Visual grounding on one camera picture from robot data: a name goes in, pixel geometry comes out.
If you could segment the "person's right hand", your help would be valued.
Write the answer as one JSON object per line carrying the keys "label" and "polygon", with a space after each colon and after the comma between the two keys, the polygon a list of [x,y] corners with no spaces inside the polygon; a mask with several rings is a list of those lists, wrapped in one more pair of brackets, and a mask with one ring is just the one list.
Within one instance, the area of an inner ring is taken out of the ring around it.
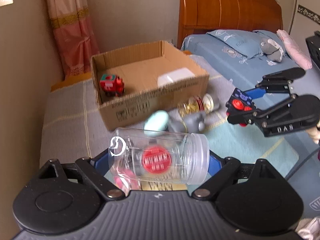
{"label": "person's right hand", "polygon": [[319,127],[313,127],[308,130],[306,130],[308,133],[309,137],[313,140],[315,144],[319,144],[320,140],[320,130]]}

